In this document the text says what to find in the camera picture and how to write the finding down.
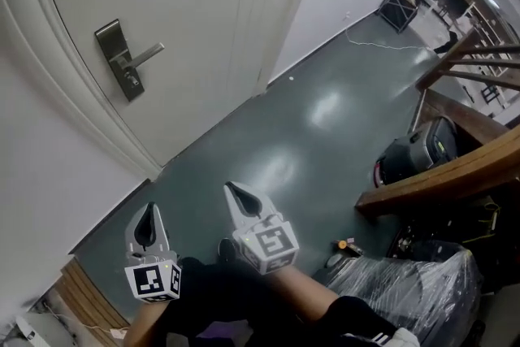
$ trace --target white door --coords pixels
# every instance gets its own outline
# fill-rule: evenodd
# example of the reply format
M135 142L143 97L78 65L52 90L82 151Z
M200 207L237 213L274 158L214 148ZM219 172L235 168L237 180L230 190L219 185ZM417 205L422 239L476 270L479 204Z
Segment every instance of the white door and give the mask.
M252 97L291 0L54 0L86 66L154 159L166 164ZM128 102L94 33L119 19L145 92Z

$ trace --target plastic wrap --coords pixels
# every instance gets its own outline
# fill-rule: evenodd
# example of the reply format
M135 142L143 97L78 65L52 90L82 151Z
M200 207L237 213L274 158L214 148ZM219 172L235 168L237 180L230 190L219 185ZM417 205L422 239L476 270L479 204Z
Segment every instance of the plastic wrap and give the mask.
M459 346L475 320L480 294L475 259L460 249L445 262L354 258L328 287L366 301L415 334L423 347Z

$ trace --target white cable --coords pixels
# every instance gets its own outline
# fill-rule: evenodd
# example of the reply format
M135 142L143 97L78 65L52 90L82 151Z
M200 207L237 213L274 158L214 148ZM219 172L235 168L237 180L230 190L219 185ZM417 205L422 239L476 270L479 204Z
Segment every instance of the white cable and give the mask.
M89 325L85 325L83 324L79 319L75 319L75 318L72 318L72 317L68 317L66 315L63 315L63 314L55 314L54 311L52 311L50 309L50 306L48 306L46 303L44 303L43 305L45 305L47 307L47 310L50 311L50 313L56 318L58 319L58 317L63 317L63 318L66 318L66 319L69 319L71 321L76 321L79 325L82 325L83 327L86 327L86 328L91 328L93 330L95 330L96 328L100 329L101 331L104 331L104 332L108 332L109 334L111 334L111 331L109 330L106 330L105 328L101 328L97 325L94 325L93 327L90 327ZM128 327L123 327L123 328L114 328L115 330L117 331L121 331L121 330L128 330Z
M429 50L431 51L431 48L428 48L427 46L386 46L386 45L379 45L375 44L373 42L356 42L350 39L349 37L349 30L345 29L344 31L345 36L349 40L350 43L354 45L367 45L367 46L378 46L379 48L385 48L387 50Z

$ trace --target hallway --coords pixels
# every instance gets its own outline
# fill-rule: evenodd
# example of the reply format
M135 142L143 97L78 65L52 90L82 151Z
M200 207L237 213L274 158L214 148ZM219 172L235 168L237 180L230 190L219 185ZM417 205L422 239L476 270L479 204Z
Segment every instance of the hallway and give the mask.
M373 15L349 36L395 47L422 45L411 29L397 35ZM357 46L339 35L170 162L156 183L77 250L82 267L130 319L138 305L124 275L124 229L132 215L156 202L172 249L213 262L219 240L232 232L222 190L228 180L261 189L291 221L304 272L323 265L335 239L354 236L369 254L383 255L397 219L369 224L353 205L370 186L377 156L407 132L418 102L414 81L433 59L427 50Z

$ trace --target door handle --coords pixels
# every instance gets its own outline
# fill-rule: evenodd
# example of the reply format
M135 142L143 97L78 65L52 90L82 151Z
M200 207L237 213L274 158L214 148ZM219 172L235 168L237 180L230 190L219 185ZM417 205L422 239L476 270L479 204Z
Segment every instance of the door handle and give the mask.
M117 19L98 29L94 35L128 101L131 102L143 94L145 88L137 73L137 67L164 50L164 45L159 42L132 59L121 30L121 25Z

